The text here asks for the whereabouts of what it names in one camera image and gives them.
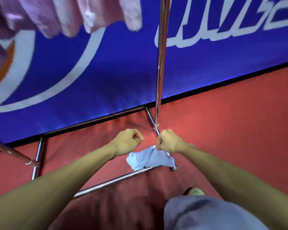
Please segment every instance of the logo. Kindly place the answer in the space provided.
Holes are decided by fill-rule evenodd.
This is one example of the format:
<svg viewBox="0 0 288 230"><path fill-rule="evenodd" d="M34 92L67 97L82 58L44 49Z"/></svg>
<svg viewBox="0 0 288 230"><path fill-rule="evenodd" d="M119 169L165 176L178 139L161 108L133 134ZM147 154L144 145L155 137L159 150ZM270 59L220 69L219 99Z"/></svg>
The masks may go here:
<svg viewBox="0 0 288 230"><path fill-rule="evenodd" d="M175 6L170 4L171 11ZM175 37L169 37L166 42L166 46L177 46L178 48L189 47L196 44L200 39L210 39L211 41L217 41L229 38L230 36L236 37L245 34L252 34L257 31L263 24L263 30L271 30L288 26L288 18L275 20L278 13L281 11L288 11L288 0L280 0L276 4L272 0L224 0L223 5L220 5L219 0L207 0L205 3L202 0L188 0L185 6L183 18L181 20L180 27ZM250 6L257 6L257 11L252 14L261 16L257 22L251 26L243 27L242 23L250 16L246 17ZM190 38L184 37L186 31L190 27L195 28L194 23L198 18L198 13L202 13L200 27L194 36ZM213 25L210 19L217 19L218 26ZM155 45L158 47L159 27L155 35Z"/></svg>
<svg viewBox="0 0 288 230"><path fill-rule="evenodd" d="M80 77L95 56L104 31L105 28L103 27L91 34L78 62L71 71L54 86L33 97L4 105L2 105L2 103L15 92L30 68L34 54L36 33L34 31L20 31L12 40L1 40L0 44L6 49L8 58L4 66L0 68L0 112L14 111L38 104L69 87Z"/></svg>

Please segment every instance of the metal bar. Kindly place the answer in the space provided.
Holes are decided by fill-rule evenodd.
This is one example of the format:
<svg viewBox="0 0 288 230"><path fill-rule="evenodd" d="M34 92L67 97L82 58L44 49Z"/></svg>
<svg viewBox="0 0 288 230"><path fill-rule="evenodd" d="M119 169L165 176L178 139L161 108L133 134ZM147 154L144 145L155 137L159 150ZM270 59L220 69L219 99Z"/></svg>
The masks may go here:
<svg viewBox="0 0 288 230"><path fill-rule="evenodd" d="M147 106L145 106L144 108L145 108L145 110L146 110L146 113L147 113L147 115L148 115L148 118L149 118L149 120L150 120L151 125L152 125L152 126L155 126L154 119L153 119L153 117L151 116L151 113L150 113L149 109L147 108ZM156 132L157 135L160 135L160 131L159 131L158 129L157 129L155 132ZM176 170L177 168L178 168L178 167L177 167L176 164L175 164L174 167L172 167L171 169L172 169L172 171L174 171L174 170Z"/></svg>
<svg viewBox="0 0 288 230"><path fill-rule="evenodd" d="M40 160L41 160L42 153L43 153L43 146L44 146L44 137L41 136L40 137L40 141L38 143L36 157L35 157L35 160L39 163L39 167L34 167L33 168L31 181L34 180L35 178L37 178L40 175L40 166L41 166L41 161Z"/></svg>
<svg viewBox="0 0 288 230"><path fill-rule="evenodd" d="M95 185L95 186L92 186L90 188L87 188L87 189L84 189L84 190L81 190L79 191L75 196L74 198L79 198L81 196L84 196L86 194L89 194L89 193L92 193L94 191L97 191L97 190L100 190L102 188L105 188L107 186L110 186L110 185L113 185L117 182L120 182L120 181L124 181L128 178L132 178L136 175L139 175L139 174L142 174L142 173L145 173L146 171L149 171L149 170L152 170L154 168L157 168L157 167L150 167L150 168L145 168L145 169L141 169L141 170L138 170L138 171L134 171L132 173L129 173L129 174L126 174L126 175L123 175L121 177L118 177L118 178L114 178L112 180L109 180L107 182L104 182L104 183L101 183L99 185Z"/></svg>
<svg viewBox="0 0 288 230"><path fill-rule="evenodd" d="M80 127L80 126L85 125L85 124L93 123L93 122L96 122L96 121L112 118L112 117L115 117L115 116L127 114L127 113L130 113L130 112L133 112L133 111L143 110L143 109L144 109L144 106L139 106L139 107L132 108L132 109L129 109L129 110L117 112L117 113L114 113L114 114L111 114L111 115L107 115L107 116L103 116L103 117L100 117L100 118L88 120L86 122L77 123L77 124L74 124L74 125L71 125L71 126L68 126L68 127L63 127L63 128L57 129L57 130L49 131L49 132L44 133L44 135L54 134L54 133L57 133L57 132L60 132L60 131L68 130L68 129L73 128L73 127Z"/></svg>
<svg viewBox="0 0 288 230"><path fill-rule="evenodd" d="M158 76L156 90L156 109L154 129L157 132L159 126L159 108L162 98L165 50L167 40L167 29L169 25L169 7L171 0L161 0L160 3L160 22L159 22L159 41L158 41Z"/></svg>
<svg viewBox="0 0 288 230"><path fill-rule="evenodd" d="M33 167L39 166L37 161L33 160L32 158L30 158L26 155L23 155L21 152L3 144L3 143L0 143L0 151L7 152L8 154L11 154L16 158L23 160L26 163L26 165L31 165Z"/></svg>

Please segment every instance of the chrome pole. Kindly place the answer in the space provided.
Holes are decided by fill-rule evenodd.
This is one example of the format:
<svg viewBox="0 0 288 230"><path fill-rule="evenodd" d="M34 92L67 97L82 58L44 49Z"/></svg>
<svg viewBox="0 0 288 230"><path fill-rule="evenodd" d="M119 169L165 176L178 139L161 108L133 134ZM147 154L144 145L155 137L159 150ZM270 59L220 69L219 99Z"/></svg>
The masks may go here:
<svg viewBox="0 0 288 230"><path fill-rule="evenodd" d="M23 155L16 149L11 148L3 143L0 143L0 151L7 152L8 154L11 154L16 158L23 160L26 165L31 165L33 167L39 166L37 161L33 160L32 158L27 157L26 155Z"/></svg>
<svg viewBox="0 0 288 230"><path fill-rule="evenodd" d="M40 137L40 141L38 143L38 147L37 147L37 152L36 152L36 157L35 160L41 164L40 160L42 157L42 153L43 153L43 146L44 146L44 137L41 136ZM37 178L40 175L40 166L39 167L34 167L33 168L33 172L32 172L32 177L31 177L31 181L34 180L35 178Z"/></svg>
<svg viewBox="0 0 288 230"><path fill-rule="evenodd" d="M156 109L155 109L155 123L154 129L157 132L159 126L159 109L162 98L163 73L165 62L165 50L167 39L167 28L169 25L169 7L171 0L161 0L160 3L160 22L159 22L159 41L158 41L158 76L157 76L157 90L156 90Z"/></svg>
<svg viewBox="0 0 288 230"><path fill-rule="evenodd" d="M145 108L145 110L146 110L146 113L147 113L147 115L148 115L148 118L149 118L149 120L150 120L151 125L152 125L152 126L155 126L154 119L153 119L153 117L151 116L151 113L150 113L149 109L147 108L147 106L145 106L144 108ZM156 134L157 134L157 135L160 135L160 131L159 131L158 129L156 130ZM171 170L174 171L174 170L176 170L177 168L178 168L178 167L177 167L176 164L175 164L174 167L171 168Z"/></svg>
<svg viewBox="0 0 288 230"><path fill-rule="evenodd" d="M87 189L84 189L84 190L81 190L79 191L77 194L75 194L74 198L79 198L81 196L84 196L86 194L89 194L89 193L92 193L94 191L97 191L97 190L100 190L102 188L105 188L107 186L110 186L110 185L113 185L117 182L120 182L120 181L124 181L128 178L132 178L136 175L139 175L139 174L142 174L142 173L145 173L146 171L149 171L149 170L152 170L154 168L157 168L157 167L150 167L150 168L145 168L145 169L141 169L141 170L138 170L138 171L134 171L132 173L129 173L129 174L126 174L126 175L123 175L123 176L120 176L118 178L114 178L112 180L109 180L107 182L104 182L104 183L101 183L99 185L95 185L95 186L92 186L90 188L87 188Z"/></svg>

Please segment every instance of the blue banner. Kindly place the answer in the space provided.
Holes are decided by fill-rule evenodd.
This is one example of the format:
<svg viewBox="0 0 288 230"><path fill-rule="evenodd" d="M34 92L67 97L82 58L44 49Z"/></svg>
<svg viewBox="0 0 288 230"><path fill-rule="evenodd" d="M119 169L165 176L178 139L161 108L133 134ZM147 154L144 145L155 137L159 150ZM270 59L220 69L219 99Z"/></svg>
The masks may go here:
<svg viewBox="0 0 288 230"><path fill-rule="evenodd" d="M22 31L0 43L0 140L7 143L155 100L160 0L143 28L76 38ZM288 0L171 0L162 97L288 62Z"/></svg>

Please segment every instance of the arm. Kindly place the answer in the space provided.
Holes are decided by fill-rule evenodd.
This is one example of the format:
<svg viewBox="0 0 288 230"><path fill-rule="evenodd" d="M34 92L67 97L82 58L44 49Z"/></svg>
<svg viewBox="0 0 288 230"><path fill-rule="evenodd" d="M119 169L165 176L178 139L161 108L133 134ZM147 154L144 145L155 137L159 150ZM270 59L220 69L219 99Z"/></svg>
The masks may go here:
<svg viewBox="0 0 288 230"><path fill-rule="evenodd" d="M288 229L288 195L253 174L198 150L171 129L161 132L156 148L183 155L200 170L224 200L248 210L268 228Z"/></svg>
<svg viewBox="0 0 288 230"><path fill-rule="evenodd" d="M138 130L127 129L108 145L0 196L0 230L47 229L101 166L132 152L142 140Z"/></svg>

